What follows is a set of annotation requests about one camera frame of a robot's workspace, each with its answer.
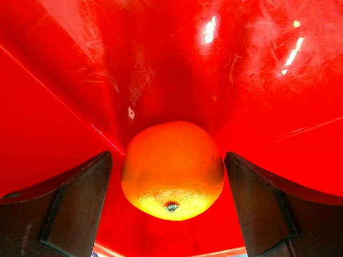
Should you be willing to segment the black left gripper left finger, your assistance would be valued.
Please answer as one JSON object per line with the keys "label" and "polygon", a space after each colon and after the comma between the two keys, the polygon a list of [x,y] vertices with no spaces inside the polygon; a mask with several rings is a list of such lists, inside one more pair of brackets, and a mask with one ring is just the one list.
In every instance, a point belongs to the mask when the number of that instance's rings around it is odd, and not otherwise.
{"label": "black left gripper left finger", "polygon": [[1,256],[91,256],[113,159],[102,152],[1,197]]}

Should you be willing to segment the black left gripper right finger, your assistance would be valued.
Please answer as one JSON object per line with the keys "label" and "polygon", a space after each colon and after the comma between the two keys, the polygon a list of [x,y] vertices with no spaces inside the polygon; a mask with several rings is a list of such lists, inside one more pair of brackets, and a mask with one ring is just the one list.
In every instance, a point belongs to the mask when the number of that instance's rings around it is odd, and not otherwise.
{"label": "black left gripper right finger", "polygon": [[226,154],[225,167],[248,256],[342,256],[342,197],[233,152]]}

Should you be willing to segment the orange fruit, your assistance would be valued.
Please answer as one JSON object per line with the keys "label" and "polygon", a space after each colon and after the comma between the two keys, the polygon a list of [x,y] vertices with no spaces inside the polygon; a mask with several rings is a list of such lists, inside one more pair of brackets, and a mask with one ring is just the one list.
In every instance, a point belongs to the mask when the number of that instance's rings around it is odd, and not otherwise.
{"label": "orange fruit", "polygon": [[154,125],[128,144],[121,172],[126,199],[154,217],[183,221],[220,196],[225,168],[211,135],[188,122]]}

